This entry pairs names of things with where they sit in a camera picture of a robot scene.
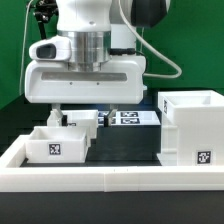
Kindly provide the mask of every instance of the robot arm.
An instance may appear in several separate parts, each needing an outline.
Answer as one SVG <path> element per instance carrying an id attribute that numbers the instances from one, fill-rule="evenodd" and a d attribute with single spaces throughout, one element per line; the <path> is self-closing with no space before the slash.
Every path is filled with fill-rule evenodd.
<path id="1" fill-rule="evenodd" d="M 159 0 L 159 5 L 155 4 L 158 0 L 138 1 L 122 1 L 126 13 L 129 12 L 127 17 L 135 25 L 149 23 L 151 27 L 166 14 L 165 0 Z M 160 16 L 155 19 L 156 13 L 146 17 L 146 21 L 143 18 L 136 20 L 134 15 L 142 9 L 140 2 L 148 3 L 148 7 L 155 4 Z M 116 9 L 118 1 L 56 0 L 56 3 L 58 35 L 30 48 L 33 61 L 26 70 L 27 99 L 58 104 L 139 103 L 143 97 L 145 58 L 110 55 L 113 22 L 110 17 L 113 17 L 112 8 Z"/>

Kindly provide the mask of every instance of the metal cylinder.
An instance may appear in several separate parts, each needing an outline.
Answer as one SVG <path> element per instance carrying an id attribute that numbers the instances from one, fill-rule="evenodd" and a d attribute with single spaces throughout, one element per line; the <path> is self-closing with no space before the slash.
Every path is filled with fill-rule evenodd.
<path id="1" fill-rule="evenodd" d="M 79 72 L 99 71 L 100 63 L 110 59 L 111 33 L 58 31 L 71 41 L 72 56 L 69 69 Z"/>

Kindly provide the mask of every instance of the cable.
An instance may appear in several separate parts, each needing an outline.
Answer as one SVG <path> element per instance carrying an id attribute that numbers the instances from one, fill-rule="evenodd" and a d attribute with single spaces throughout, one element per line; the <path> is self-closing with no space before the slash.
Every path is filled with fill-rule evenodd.
<path id="1" fill-rule="evenodd" d="M 22 49 L 22 61 L 21 61 L 21 71 L 20 71 L 20 81 L 19 81 L 19 95 L 22 95 L 22 83 L 23 83 L 23 77 L 24 77 L 24 58 L 25 58 L 25 45 L 26 45 L 26 33 L 27 33 L 27 24 L 28 24 L 28 15 L 30 11 L 30 6 L 34 0 L 30 0 L 30 2 L 27 5 L 26 10 L 26 18 L 25 18 L 25 25 L 24 25 L 24 36 L 23 36 L 23 49 Z"/>
<path id="2" fill-rule="evenodd" d="M 124 12 L 122 10 L 121 7 L 121 0 L 118 0 L 119 3 L 119 9 L 120 9 L 120 15 L 121 18 L 123 19 L 124 23 L 127 25 L 127 27 L 130 29 L 130 31 L 136 36 L 136 38 L 149 50 L 151 51 L 153 54 L 155 54 L 158 58 L 160 58 L 162 61 L 166 62 L 167 64 L 169 64 L 171 67 L 173 67 L 177 73 L 174 75 L 159 75 L 159 74 L 148 74 L 145 73 L 144 76 L 145 77 L 153 77 L 153 78 L 163 78 L 163 79 L 174 79 L 174 78 L 178 78 L 181 76 L 182 74 L 182 70 L 181 68 L 175 64 L 173 61 L 171 61 L 170 59 L 168 59 L 166 56 L 162 55 L 159 51 L 157 51 L 155 48 L 153 48 L 149 43 L 147 43 L 136 31 L 135 29 L 132 27 L 132 25 L 128 22 L 128 20 L 126 19 Z"/>

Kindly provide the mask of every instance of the white box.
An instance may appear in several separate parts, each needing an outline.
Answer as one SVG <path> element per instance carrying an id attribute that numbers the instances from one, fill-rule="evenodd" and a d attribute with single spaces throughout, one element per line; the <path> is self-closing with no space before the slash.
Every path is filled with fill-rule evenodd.
<path id="1" fill-rule="evenodd" d="M 176 153 L 177 165 L 224 165 L 222 95 L 160 92 L 158 107 L 162 111 L 161 153 Z"/>
<path id="2" fill-rule="evenodd" d="M 63 115 L 67 115 L 68 126 L 72 127 L 88 127 L 91 139 L 97 136 L 98 128 L 98 110 L 63 110 Z M 58 120 L 54 111 L 47 120 L 49 127 L 61 126 L 61 120 Z"/>
<path id="3" fill-rule="evenodd" d="M 29 163 L 83 163 L 90 145 L 86 127 L 35 127 L 26 141 Z"/>

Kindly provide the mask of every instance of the green wall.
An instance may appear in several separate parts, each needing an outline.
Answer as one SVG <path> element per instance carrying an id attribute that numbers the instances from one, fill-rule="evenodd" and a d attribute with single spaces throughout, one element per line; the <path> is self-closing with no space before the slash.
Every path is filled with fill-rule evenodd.
<path id="1" fill-rule="evenodd" d="M 0 7 L 0 108 L 18 97 L 22 53 L 25 0 L 2 1 Z M 183 69 L 177 80 L 145 78 L 151 88 L 205 87 L 224 92 L 224 1 L 172 0 L 168 16 L 156 27 L 145 30 L 144 38 Z M 54 34 L 55 20 L 47 25 Z M 28 48 L 39 39 L 35 20 L 30 15 Z M 148 71 L 169 73 L 165 63 L 149 54 Z"/>

